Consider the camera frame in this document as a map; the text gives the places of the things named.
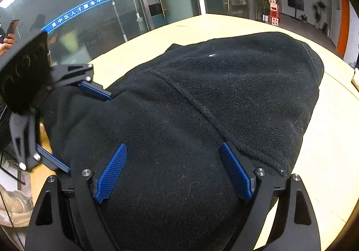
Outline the wall mounted black television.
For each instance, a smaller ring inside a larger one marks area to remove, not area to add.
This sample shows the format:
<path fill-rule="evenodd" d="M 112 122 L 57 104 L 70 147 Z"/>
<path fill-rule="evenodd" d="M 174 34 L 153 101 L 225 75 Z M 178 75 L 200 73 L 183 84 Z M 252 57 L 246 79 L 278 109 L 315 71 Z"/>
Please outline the wall mounted black television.
<path fill-rule="evenodd" d="M 292 7 L 297 10 L 304 10 L 304 1 L 303 0 L 287 0 L 289 7 Z"/>

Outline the small potted plant far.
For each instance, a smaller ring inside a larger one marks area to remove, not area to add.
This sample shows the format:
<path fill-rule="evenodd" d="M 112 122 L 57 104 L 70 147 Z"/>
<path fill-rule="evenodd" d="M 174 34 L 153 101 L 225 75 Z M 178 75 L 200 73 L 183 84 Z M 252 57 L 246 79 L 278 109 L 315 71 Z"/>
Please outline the small potted plant far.
<path fill-rule="evenodd" d="M 299 19 L 305 23 L 307 22 L 307 16 L 305 14 L 301 14 Z"/>

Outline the beige folded cloth pile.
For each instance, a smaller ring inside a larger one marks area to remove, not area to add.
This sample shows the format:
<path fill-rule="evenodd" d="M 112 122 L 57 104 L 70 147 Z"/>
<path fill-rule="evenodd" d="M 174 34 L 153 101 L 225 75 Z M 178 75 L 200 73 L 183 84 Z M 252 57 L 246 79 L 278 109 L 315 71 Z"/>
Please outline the beige folded cloth pile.
<path fill-rule="evenodd" d="M 33 211 L 33 200 L 22 191 L 10 192 L 1 186 L 1 225 L 5 227 L 27 227 Z"/>

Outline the black Camel fleece jacket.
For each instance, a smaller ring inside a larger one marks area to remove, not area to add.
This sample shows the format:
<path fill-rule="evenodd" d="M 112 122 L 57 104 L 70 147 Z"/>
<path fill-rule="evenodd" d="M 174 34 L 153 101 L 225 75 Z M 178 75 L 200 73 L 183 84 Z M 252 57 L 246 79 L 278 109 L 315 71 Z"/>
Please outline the black Camel fleece jacket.
<path fill-rule="evenodd" d="M 115 81 L 106 102 L 58 88 L 40 114 L 72 174 L 102 171 L 126 144 L 124 169 L 100 204 L 120 250 L 225 250 L 250 207 L 221 144 L 287 177 L 323 75 L 319 55 L 284 33 L 219 38 L 170 46 Z"/>

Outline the tall potted plant far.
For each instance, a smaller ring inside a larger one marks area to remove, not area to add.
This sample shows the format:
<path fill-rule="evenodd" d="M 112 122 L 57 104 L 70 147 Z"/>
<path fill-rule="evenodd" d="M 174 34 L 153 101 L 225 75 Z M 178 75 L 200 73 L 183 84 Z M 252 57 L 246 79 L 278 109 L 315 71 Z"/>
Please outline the tall potted plant far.
<path fill-rule="evenodd" d="M 326 11 L 326 5 L 322 0 L 319 0 L 317 2 L 314 2 L 312 4 L 312 9 L 314 12 L 314 18 L 315 18 L 315 27 L 317 29 L 320 28 L 320 23 L 322 20 L 322 13 Z"/>

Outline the red white stacked boxes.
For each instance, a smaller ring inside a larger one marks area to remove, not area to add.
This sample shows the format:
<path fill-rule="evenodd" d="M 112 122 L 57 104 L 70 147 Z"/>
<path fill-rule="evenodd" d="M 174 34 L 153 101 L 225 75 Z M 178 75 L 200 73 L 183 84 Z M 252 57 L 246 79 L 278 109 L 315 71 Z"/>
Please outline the red white stacked boxes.
<path fill-rule="evenodd" d="M 274 26 L 279 25 L 279 5 L 276 0 L 268 0 L 269 2 L 269 23 Z"/>

